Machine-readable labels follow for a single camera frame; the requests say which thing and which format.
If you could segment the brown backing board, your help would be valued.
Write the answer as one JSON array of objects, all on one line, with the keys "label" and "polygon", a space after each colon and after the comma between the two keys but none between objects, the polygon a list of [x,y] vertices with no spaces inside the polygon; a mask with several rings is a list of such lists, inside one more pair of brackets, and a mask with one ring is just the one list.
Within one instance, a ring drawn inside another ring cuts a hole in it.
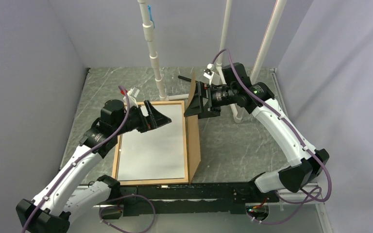
[{"label": "brown backing board", "polygon": [[188,183],[192,183],[193,177],[201,161],[201,147],[198,116],[188,116],[186,119]]}]

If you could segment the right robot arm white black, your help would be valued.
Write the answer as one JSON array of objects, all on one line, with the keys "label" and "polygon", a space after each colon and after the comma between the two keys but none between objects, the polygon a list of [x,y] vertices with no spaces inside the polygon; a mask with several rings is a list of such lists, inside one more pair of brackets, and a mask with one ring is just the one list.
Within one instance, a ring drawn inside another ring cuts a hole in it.
[{"label": "right robot arm white black", "polygon": [[283,151],[288,167],[264,172],[252,179],[248,188],[253,201],[261,201],[270,191],[287,189],[296,193],[318,177],[322,165],[329,160],[325,149],[317,149],[293,126],[283,112],[274,93],[263,82],[251,84],[245,67],[233,63],[222,68],[225,84],[209,84],[191,80],[185,117],[199,119],[218,117],[221,107],[236,104],[257,119]]}]

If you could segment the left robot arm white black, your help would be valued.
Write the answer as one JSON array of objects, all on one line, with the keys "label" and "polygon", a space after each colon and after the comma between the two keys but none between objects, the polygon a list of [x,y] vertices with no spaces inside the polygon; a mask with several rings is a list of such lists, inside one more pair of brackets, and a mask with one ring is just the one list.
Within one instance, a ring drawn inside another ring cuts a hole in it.
[{"label": "left robot arm white black", "polygon": [[65,233],[83,210],[102,202],[113,204],[122,198],[120,182],[108,175],[100,176],[76,196],[73,192],[118,143],[119,135],[132,130],[145,133],[172,122],[150,101],[144,101],[144,106],[147,116],[129,100],[109,100],[104,104],[100,117],[85,132],[73,156],[55,178],[32,200],[22,199],[16,206],[22,232]]}]

